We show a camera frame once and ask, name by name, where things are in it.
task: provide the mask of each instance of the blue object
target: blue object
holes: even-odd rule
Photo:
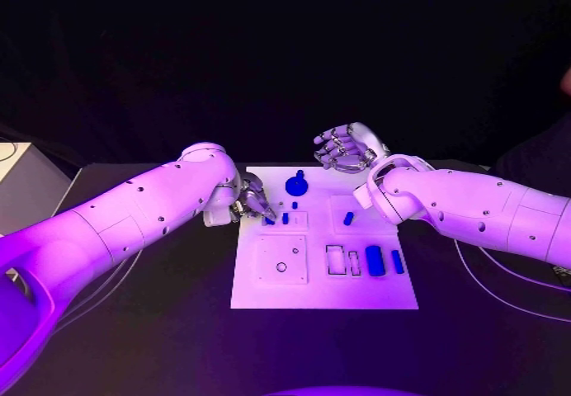
[[[398,254],[398,250],[394,250],[391,252],[392,255],[392,261],[395,262],[395,270],[398,274],[405,273],[405,269],[402,268],[402,262],[401,262],[401,255]]]
[[[369,246],[365,249],[366,263],[369,265],[369,275],[382,276],[383,271],[383,256],[381,255],[381,247]]]
[[[347,214],[345,215],[345,220],[343,220],[343,224],[345,225],[350,225],[350,222],[353,221],[353,212],[347,212]]]
[[[297,174],[285,181],[285,191],[291,196],[301,196],[307,192],[307,182],[303,179],[303,171],[297,171]]]

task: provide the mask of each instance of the gray tabletop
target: gray tabletop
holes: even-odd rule
[[[484,172],[458,161],[431,164]],[[85,167],[60,210],[154,166]],[[482,290],[453,241],[428,224],[404,222],[399,238],[420,310],[236,310],[238,224],[206,228],[192,220],[144,249],[124,284],[50,339],[7,395],[233,396],[324,384],[425,395],[569,394],[571,324],[522,313]],[[474,247],[461,249],[502,298],[571,318],[568,293],[507,275]],[[545,263],[496,256],[558,282]]]

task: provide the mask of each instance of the robotic hand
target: robotic hand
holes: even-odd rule
[[[197,214],[206,226],[275,220],[259,178],[218,144],[140,174],[58,216],[0,238],[0,394],[36,360],[78,292]],[[32,297],[1,276],[17,271]]]
[[[420,157],[391,155],[362,124],[321,133],[323,167],[356,173],[369,168],[353,195],[392,224],[424,220],[450,238],[571,268],[569,199],[497,177],[434,170]]]

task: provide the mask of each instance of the dark wall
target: dark wall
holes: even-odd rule
[[[308,3],[7,2],[0,119],[78,166],[202,140],[310,161],[353,120],[394,152],[492,164],[568,109],[569,2]]]

